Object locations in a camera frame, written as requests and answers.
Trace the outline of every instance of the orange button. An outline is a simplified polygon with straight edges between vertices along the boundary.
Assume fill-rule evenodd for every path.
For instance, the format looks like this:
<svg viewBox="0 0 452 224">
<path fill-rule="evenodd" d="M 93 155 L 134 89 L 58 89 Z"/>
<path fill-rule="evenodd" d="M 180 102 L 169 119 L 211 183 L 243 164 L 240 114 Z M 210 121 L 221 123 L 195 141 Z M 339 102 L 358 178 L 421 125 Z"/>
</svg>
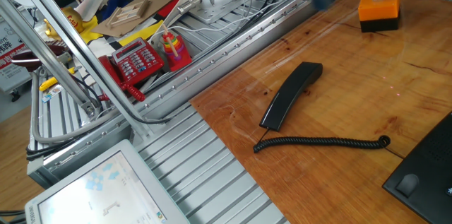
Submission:
<svg viewBox="0 0 452 224">
<path fill-rule="evenodd" d="M 358 14 L 360 21 L 397 18 L 400 0 L 361 0 Z"/>
</svg>

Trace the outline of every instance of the gray floor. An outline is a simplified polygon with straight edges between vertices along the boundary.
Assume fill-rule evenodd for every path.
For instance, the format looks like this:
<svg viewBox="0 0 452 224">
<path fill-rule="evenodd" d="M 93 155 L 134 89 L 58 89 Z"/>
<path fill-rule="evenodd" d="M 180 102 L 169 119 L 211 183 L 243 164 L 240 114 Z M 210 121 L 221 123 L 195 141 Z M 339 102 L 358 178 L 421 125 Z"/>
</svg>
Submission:
<svg viewBox="0 0 452 224">
<path fill-rule="evenodd" d="M 31 82 L 19 87 L 18 91 L 20 99 L 15 102 L 11 102 L 11 95 L 0 93 L 0 122 L 31 105 Z"/>
</svg>

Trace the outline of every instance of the monitor screen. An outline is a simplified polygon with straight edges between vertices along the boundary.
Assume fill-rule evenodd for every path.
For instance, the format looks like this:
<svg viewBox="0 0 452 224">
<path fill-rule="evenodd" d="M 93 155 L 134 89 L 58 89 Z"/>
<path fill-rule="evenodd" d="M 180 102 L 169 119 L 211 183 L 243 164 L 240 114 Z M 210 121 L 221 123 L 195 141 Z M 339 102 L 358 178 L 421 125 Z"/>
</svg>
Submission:
<svg viewBox="0 0 452 224">
<path fill-rule="evenodd" d="M 158 224 L 166 217 L 121 152 L 39 204 L 44 224 Z"/>
</svg>

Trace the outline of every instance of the white monitor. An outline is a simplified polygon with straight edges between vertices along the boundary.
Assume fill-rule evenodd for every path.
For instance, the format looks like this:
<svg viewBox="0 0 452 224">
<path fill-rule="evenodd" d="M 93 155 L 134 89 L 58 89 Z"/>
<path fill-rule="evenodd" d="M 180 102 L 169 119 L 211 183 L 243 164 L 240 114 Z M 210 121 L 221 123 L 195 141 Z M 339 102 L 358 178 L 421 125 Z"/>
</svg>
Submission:
<svg viewBox="0 0 452 224">
<path fill-rule="evenodd" d="M 123 140 L 25 206 L 30 224 L 183 224 L 184 214 Z"/>
</svg>

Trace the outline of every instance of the wooden tabletop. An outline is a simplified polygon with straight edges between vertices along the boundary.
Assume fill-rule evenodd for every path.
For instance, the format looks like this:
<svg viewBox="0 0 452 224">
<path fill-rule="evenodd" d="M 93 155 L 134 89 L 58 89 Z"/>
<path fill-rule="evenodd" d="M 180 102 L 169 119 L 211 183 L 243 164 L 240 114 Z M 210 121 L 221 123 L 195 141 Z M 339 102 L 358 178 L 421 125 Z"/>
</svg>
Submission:
<svg viewBox="0 0 452 224">
<path fill-rule="evenodd" d="M 303 61 L 323 64 L 275 136 L 376 140 L 406 156 L 452 110 L 452 3 L 401 0 L 402 27 L 361 33 L 359 0 L 337 0 L 191 100 L 291 223 L 422 223 L 381 186 L 401 159 L 385 150 L 275 146 L 258 126 Z"/>
</svg>

